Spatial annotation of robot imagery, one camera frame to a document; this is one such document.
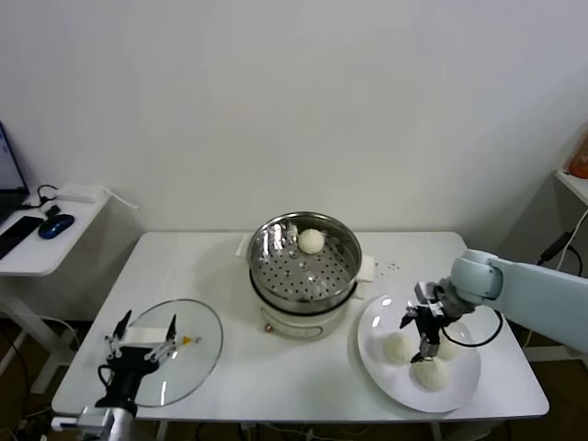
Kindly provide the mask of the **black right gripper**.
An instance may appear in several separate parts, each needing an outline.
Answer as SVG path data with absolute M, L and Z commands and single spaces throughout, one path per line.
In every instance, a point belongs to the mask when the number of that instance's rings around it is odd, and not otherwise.
M 426 305 L 407 306 L 405 314 L 401 318 L 400 327 L 404 328 L 415 320 L 421 342 L 417 353 L 411 358 L 410 363 L 415 364 L 430 361 L 437 356 L 439 333 L 447 324 L 447 317 L 440 302 Z

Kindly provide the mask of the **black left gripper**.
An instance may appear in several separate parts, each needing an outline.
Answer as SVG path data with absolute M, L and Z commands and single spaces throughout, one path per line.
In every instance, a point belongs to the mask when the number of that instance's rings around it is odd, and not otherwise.
M 128 310 L 112 334 L 105 336 L 107 363 L 97 368 L 97 375 L 106 393 L 96 401 L 96 408 L 137 410 L 136 397 L 143 378 L 158 370 L 159 362 L 165 362 L 176 351 L 176 315 L 169 324 L 164 342 L 151 351 L 132 346 L 120 349 L 131 314 L 132 310 Z

